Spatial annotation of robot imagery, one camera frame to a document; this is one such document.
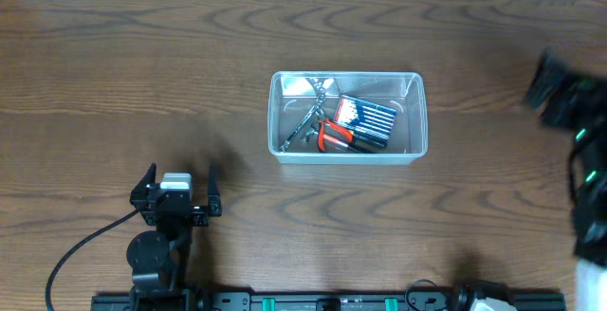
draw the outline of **orange plier handle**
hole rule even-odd
[[[350,132],[350,130],[346,129],[343,126],[338,125],[333,120],[331,120],[331,118],[326,118],[324,120],[319,119],[319,124],[321,125],[321,130],[319,130],[319,136],[317,138],[317,142],[318,142],[318,145],[319,145],[319,150],[321,152],[326,152],[326,148],[324,147],[324,139],[325,139],[324,124],[325,123],[327,123],[335,131],[339,132],[345,138],[345,140],[346,140],[346,142],[348,144],[352,143],[352,141],[354,140],[354,137],[352,136],[352,133]],[[334,137],[331,137],[329,135],[327,135],[327,138],[330,141],[334,141],[334,142],[335,141],[339,141],[338,139],[336,139]]]

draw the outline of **power cord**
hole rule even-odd
[[[409,307],[411,307],[413,309],[413,311],[420,311],[417,307],[415,307],[415,305],[411,304],[411,301],[409,301],[409,292],[411,292],[411,289],[414,288],[416,285],[422,284],[422,283],[426,283],[426,284],[431,284],[434,287],[436,287],[436,291],[441,293],[443,296],[445,296],[445,302],[449,302],[449,296],[440,290],[440,287],[438,287],[437,284],[435,284],[433,281],[431,281],[430,279],[419,279],[414,281],[413,284],[411,284],[409,287],[407,287],[407,290],[405,291],[405,302],[407,303],[407,305],[409,305]]]
[[[112,229],[115,226],[118,226],[118,225],[124,223],[125,221],[127,221],[131,217],[137,215],[140,211],[141,211],[141,209],[133,210],[129,214],[127,214],[126,216],[122,217],[120,220],[118,220],[118,221],[116,221],[116,222],[114,222],[114,223],[112,223],[110,225],[107,225],[107,226],[103,227],[102,229],[99,229],[99,230],[95,231],[94,233],[88,235],[82,241],[80,241],[78,244],[76,244],[76,246],[74,246],[73,248],[71,248],[64,255],[63,258],[61,258],[61,260],[59,261],[59,263],[57,263],[55,265],[55,268],[50,273],[50,276],[48,276],[48,281],[46,282],[45,300],[46,300],[46,310],[47,311],[55,311],[55,309],[53,308],[53,303],[50,300],[50,288],[53,285],[53,281],[55,280],[55,277],[57,276],[57,273],[59,272],[59,269],[61,268],[61,266],[63,266],[65,264],[65,262],[67,261],[67,259],[69,259],[69,257],[72,256],[72,254],[74,254],[74,252],[76,252],[76,250],[78,250],[80,247],[84,246],[84,244],[86,244],[87,242],[89,242],[89,241],[93,240],[94,238],[98,237],[99,235],[105,233],[109,229]]]

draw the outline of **box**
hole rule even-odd
[[[286,152],[281,145],[317,101],[311,82],[323,82],[325,114],[335,116],[345,95],[396,110],[388,145],[373,154],[354,154],[327,146],[321,153],[313,137],[301,137],[313,116],[291,141]],[[374,72],[278,72],[272,77],[267,111],[267,143],[281,163],[408,165],[428,151],[426,97],[421,76],[416,73]]]

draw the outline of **plastic bin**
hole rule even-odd
[[[308,79],[326,79],[325,114],[334,117],[341,95],[396,110],[388,146],[374,154],[353,154],[331,148],[318,151],[316,139],[308,144],[300,138],[311,120],[280,150],[286,138],[315,104],[317,96]],[[269,150],[281,163],[408,165],[428,151],[426,97],[421,76],[416,73],[373,72],[278,72],[272,76],[267,112]]]

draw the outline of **wood grain surface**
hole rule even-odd
[[[574,307],[570,137],[520,105],[546,46],[604,74],[607,0],[2,0],[0,310],[41,310],[48,274],[132,207],[151,162],[224,216],[189,280],[257,291],[404,290],[476,277]],[[279,70],[415,71],[430,150],[411,166],[279,165]],[[80,249],[57,310],[127,291],[137,217]]]

